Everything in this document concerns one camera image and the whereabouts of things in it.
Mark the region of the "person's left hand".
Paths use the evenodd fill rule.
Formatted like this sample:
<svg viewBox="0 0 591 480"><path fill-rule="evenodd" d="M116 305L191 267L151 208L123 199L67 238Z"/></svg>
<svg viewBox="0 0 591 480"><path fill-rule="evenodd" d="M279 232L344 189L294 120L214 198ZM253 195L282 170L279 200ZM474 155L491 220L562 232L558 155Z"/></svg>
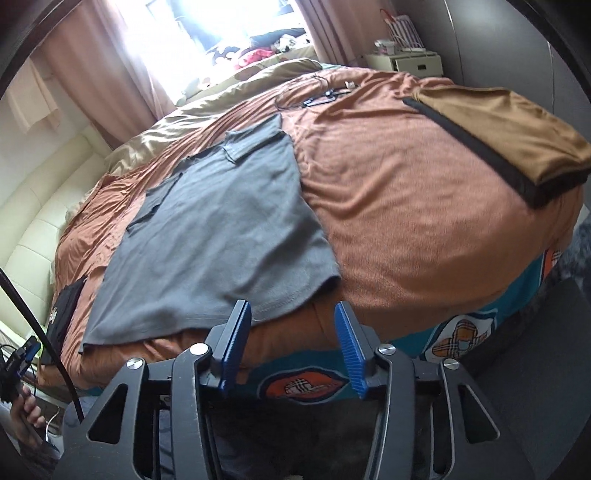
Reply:
<svg viewBox="0 0 591 480"><path fill-rule="evenodd" d="M11 401L10 419L16 438L30 448L39 448L43 438L39 435L46 426L46 419L37 405L36 397L27 386L21 386Z"/></svg>

